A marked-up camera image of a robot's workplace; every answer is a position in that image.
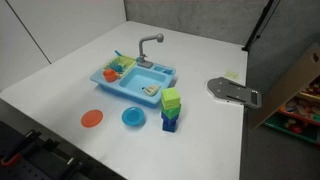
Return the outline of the wooden toy shelf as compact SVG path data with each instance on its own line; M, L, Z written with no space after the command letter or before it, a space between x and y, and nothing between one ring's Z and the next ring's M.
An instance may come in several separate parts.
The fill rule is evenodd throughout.
M272 86L249 126L265 125L312 144L319 144L320 46L313 43Z

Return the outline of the grey toy faucet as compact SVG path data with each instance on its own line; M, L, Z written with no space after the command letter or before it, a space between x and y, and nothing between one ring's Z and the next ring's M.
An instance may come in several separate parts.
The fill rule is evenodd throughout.
M150 69L153 66L153 62L148 60L147 57L147 45L151 42L162 43L164 41L164 35L162 33L158 33L155 35L150 35L143 37L138 42L139 55L137 57L137 65L143 68Z

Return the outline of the cream toy soap bottle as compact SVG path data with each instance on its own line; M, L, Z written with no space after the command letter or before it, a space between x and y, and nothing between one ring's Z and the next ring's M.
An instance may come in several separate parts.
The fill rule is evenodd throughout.
M142 90L147 96L152 97L160 90L160 88L160 85L150 85L147 87L143 87Z

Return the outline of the yellow-green dish rack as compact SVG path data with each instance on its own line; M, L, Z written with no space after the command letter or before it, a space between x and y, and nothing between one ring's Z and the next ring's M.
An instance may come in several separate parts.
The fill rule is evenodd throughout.
M109 62L107 62L103 67L102 70L105 71L107 68L111 68L110 65L111 63L118 59L120 62L122 62L126 68L125 71L123 73L119 73L121 76L123 76L124 74L126 74L135 64L136 64L136 60L131 58L131 57L127 57L127 56L116 56L114 57L112 60L110 60Z

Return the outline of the blue plate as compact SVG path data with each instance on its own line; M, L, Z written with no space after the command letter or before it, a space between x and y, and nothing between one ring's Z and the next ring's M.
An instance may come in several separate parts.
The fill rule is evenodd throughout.
M123 111L122 121L127 126L141 126L145 122L144 111L139 107L130 107Z

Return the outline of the yellow-green stacking cube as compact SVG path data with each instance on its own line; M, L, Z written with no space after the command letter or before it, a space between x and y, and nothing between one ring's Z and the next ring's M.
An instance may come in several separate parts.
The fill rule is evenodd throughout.
M166 110L178 107L180 100L181 97L176 88L167 88L161 91L162 105Z

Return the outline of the yellow sticky note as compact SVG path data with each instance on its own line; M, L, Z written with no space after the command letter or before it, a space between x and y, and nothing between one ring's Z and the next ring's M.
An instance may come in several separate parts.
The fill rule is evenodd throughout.
M233 71L227 71L225 74L225 77L230 78L230 79L234 79L234 80L237 80L238 76L239 76L239 74L237 72L233 72Z

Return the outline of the orange mug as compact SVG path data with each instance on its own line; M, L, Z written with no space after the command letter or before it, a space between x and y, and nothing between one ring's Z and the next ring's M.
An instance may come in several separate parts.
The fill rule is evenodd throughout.
M111 68L107 68L103 72L103 76L107 82L114 82L120 78L120 74Z

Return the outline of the black tripod pole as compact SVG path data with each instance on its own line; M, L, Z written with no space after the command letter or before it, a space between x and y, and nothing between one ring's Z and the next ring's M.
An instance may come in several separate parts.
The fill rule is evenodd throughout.
M255 24L247 42L242 47L243 51L249 52L250 48L255 43L255 41L261 37L263 31L265 30L265 28L269 24L269 21L273 17L280 2L281 2L281 0L268 0L266 6L262 10L260 17L258 18L257 23Z

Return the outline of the green stacking cube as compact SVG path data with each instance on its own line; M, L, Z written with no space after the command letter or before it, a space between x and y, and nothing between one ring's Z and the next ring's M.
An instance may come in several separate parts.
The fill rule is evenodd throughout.
M172 119L173 117L177 116L181 111L181 105L178 105L175 108L171 108L171 109L162 109L162 112L169 118Z

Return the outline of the orange plate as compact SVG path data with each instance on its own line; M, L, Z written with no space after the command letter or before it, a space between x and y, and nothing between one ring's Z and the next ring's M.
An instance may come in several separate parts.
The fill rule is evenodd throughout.
M102 119L103 113L100 110L89 110L81 117L81 124L86 128L92 128L97 126Z

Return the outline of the blue dish in rack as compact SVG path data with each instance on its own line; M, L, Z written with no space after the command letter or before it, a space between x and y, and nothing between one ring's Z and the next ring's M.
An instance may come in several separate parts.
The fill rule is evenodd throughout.
M126 66L122 62L120 62L118 59L114 60L111 63L110 67L118 73L123 73L126 68Z

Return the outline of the grey metal mounting plate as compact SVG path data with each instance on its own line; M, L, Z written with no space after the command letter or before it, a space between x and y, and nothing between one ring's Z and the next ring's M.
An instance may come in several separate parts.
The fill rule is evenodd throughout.
M207 82L207 90L220 101L240 104L251 109L259 109L262 106L262 95L259 91L224 77L210 79Z

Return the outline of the dark blue stacking cube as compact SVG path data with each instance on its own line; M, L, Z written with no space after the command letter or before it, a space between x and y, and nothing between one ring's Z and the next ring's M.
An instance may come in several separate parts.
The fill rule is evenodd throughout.
M179 116L176 115L173 118L168 118L164 113L161 113L161 118L163 120L162 129L174 133Z

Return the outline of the blue toy sink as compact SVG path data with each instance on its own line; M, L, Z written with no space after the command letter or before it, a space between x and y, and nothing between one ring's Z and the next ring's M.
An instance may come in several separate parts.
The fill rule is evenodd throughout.
M107 82L103 76L102 67L90 80L96 82L103 90L130 99L142 105L155 108L161 99L161 90L169 87L176 70L171 67L154 63L150 69L136 64L123 76L114 82ZM152 97L147 96L142 88L150 85L160 85L160 90Z

